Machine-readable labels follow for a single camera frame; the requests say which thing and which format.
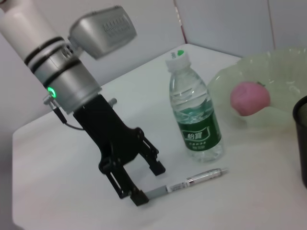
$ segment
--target white table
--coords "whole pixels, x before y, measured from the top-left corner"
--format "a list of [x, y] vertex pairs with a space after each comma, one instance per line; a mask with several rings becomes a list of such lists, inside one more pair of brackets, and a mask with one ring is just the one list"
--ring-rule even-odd
[[[192, 67], [206, 83], [238, 58], [192, 45]], [[194, 162], [168, 101], [166, 54], [103, 86], [115, 111], [140, 126], [160, 150], [166, 173], [155, 177], [137, 157], [126, 166], [143, 191], [228, 167], [230, 173], [136, 207], [120, 200], [98, 170], [100, 152], [85, 132], [65, 127], [53, 114], [13, 135], [13, 220], [25, 230], [289, 230], [307, 227], [307, 190], [300, 179], [295, 129], [247, 130], [219, 114], [226, 148], [213, 164]], [[78, 125], [74, 118], [69, 123]]]

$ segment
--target water bottle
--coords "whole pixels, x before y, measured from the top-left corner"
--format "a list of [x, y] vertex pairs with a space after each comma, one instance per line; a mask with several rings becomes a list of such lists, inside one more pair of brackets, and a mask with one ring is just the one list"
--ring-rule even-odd
[[186, 51], [171, 53], [169, 98], [189, 155], [200, 162], [214, 161], [224, 152], [222, 135], [208, 89], [191, 69]]

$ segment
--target bottle label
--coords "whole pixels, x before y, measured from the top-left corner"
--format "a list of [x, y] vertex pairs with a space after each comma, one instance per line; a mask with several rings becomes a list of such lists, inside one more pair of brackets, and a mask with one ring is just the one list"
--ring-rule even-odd
[[198, 123], [178, 125], [187, 148], [193, 151], [209, 150], [222, 138], [214, 112]]

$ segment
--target silver pen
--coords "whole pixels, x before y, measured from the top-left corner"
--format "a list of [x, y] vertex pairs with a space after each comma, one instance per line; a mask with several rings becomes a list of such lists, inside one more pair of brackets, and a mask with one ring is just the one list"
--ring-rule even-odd
[[171, 186], [165, 185], [165, 186], [156, 188], [152, 191], [145, 193], [145, 195], [148, 197], [148, 199], [151, 200], [151, 199], [154, 199], [160, 196], [164, 196], [166, 194], [169, 194], [169, 193], [172, 193], [172, 192], [184, 189], [184, 188], [191, 187], [201, 182], [208, 181], [215, 177], [220, 177], [226, 174], [227, 172], [228, 172], [227, 169], [212, 169], [212, 170], [197, 174], [195, 176], [189, 177], [184, 182], [181, 182], [175, 185], [171, 185]]

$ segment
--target green led light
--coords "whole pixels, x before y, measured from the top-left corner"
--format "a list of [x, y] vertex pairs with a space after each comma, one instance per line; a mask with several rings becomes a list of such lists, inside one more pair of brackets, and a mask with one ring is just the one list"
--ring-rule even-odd
[[50, 93], [51, 97], [56, 98], [57, 97], [57, 93], [55, 92], [54, 89], [52, 89], [51, 87], [48, 87], [48, 92]]

